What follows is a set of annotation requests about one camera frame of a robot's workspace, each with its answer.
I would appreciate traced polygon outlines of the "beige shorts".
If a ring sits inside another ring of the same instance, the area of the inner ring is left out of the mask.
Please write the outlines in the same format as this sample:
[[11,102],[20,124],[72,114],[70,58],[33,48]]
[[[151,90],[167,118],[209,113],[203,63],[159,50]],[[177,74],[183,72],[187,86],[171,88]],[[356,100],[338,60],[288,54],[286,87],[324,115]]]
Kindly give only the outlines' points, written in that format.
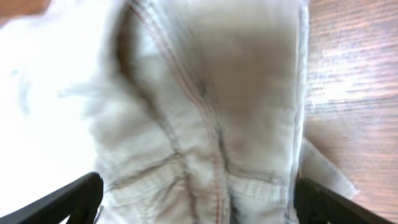
[[308,2],[53,1],[1,27],[1,215],[96,171],[100,223],[297,223]]

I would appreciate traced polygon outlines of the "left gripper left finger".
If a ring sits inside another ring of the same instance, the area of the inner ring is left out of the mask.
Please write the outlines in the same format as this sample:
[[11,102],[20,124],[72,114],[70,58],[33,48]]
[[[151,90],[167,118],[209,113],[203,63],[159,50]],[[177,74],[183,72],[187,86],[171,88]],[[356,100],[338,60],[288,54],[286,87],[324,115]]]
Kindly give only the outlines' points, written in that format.
[[103,180],[90,172],[1,218],[1,224],[95,224],[103,199]]

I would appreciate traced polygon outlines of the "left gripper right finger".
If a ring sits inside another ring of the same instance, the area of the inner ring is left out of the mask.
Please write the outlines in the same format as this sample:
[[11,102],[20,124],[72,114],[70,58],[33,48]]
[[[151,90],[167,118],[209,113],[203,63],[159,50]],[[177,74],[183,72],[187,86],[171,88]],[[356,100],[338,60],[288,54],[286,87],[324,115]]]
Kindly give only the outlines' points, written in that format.
[[392,224],[310,179],[296,182],[294,208],[300,224]]

